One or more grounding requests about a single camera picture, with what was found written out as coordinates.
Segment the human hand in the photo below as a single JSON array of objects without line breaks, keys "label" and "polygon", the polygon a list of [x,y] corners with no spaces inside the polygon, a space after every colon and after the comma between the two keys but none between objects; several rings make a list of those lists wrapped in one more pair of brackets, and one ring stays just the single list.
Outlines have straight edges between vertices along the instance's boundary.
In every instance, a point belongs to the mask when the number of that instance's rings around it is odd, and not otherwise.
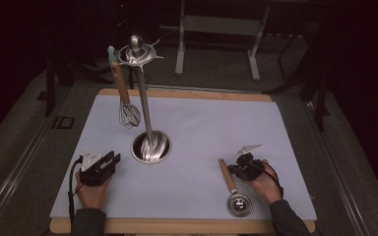
[{"label": "human hand", "polygon": [[[276,171],[269,165],[268,160],[263,159],[262,163],[265,166],[265,171],[275,177],[275,179],[278,179]],[[262,173],[255,180],[247,181],[247,183],[254,189],[258,196],[266,201],[268,205],[282,199],[282,193],[278,184],[265,173]]]},{"label": "human hand", "polygon": [[81,201],[82,208],[98,208],[102,209],[106,201],[106,190],[112,179],[109,177],[101,186],[90,187],[84,185],[80,181],[79,172],[76,173],[76,193]]}]

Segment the whisk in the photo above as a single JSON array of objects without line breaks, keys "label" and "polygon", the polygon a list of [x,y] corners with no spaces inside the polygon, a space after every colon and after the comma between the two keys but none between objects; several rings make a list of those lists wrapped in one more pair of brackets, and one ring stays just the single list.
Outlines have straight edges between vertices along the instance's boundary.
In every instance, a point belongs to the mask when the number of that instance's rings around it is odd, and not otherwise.
[{"label": "whisk", "polygon": [[112,66],[115,69],[114,78],[117,83],[119,96],[121,98],[119,107],[119,121],[121,125],[131,128],[140,125],[141,114],[136,106],[131,103],[128,90],[125,86],[124,76],[122,75],[121,67],[116,61],[112,62]]}]

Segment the person's left hand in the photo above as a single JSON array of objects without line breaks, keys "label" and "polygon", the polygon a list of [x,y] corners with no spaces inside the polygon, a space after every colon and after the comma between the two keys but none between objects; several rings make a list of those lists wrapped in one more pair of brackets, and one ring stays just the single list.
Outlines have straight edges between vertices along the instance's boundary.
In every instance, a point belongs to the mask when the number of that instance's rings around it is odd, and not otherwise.
[{"label": "person's left hand", "polygon": [[102,209],[105,206],[106,190],[112,179],[109,177],[101,186],[90,187],[84,185],[80,181],[79,172],[76,173],[76,180],[78,185],[76,186],[76,192],[81,201],[82,208],[98,208]]}]

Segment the table leg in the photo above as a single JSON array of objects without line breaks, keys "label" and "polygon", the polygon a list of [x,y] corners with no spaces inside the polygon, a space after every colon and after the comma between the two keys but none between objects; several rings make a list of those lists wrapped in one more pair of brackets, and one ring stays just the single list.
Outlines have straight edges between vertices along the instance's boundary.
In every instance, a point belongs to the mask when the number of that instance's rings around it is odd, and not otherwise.
[{"label": "table leg", "polygon": [[266,7],[266,10],[263,14],[262,21],[260,22],[257,28],[256,38],[255,38],[252,48],[247,50],[247,56],[248,56],[248,61],[250,63],[250,70],[251,70],[253,81],[260,81],[259,69],[257,67],[257,61],[256,61],[256,52],[257,52],[257,48],[259,47],[260,39],[262,38],[263,31],[266,26],[266,21],[269,17],[269,12],[270,12],[270,6]]},{"label": "table leg", "polygon": [[180,1],[180,27],[179,27],[179,49],[177,51],[176,69],[174,74],[176,76],[183,75],[183,63],[185,60],[185,0]]}]

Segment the gray floor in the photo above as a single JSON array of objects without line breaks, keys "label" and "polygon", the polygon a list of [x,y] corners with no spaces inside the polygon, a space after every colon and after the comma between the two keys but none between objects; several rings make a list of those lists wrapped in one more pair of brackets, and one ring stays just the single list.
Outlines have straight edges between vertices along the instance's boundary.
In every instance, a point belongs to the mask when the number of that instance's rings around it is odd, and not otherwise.
[{"label": "gray floor", "polygon": [[[285,40],[279,37],[268,36],[260,45],[256,56],[260,82],[251,80],[246,47],[202,45],[190,40],[184,74],[175,77],[177,47],[170,41],[157,46],[157,54],[164,59],[145,66],[151,89],[260,93],[284,82],[277,57]],[[296,39],[284,55],[288,73],[295,68],[306,46],[303,40]],[[99,64],[104,66],[106,62],[101,60]],[[111,80],[109,74],[102,76]],[[0,126],[0,188],[18,161],[27,160],[21,163],[25,171],[16,176],[21,180],[18,188],[9,191],[10,201],[0,206],[0,235],[53,235],[48,231],[48,216],[95,95],[101,88],[114,88],[83,77],[77,79],[72,88],[57,88],[58,105],[51,116],[44,118],[45,103],[36,100],[39,92],[45,90],[45,73],[41,74]],[[313,109],[297,96],[300,88],[301,85],[275,95],[273,100],[281,109],[317,211],[319,232],[314,235],[378,235],[378,183],[347,119],[329,93],[326,105],[331,116],[324,118],[326,131],[319,132],[313,123]],[[52,129],[56,116],[74,117],[73,128]]]}]

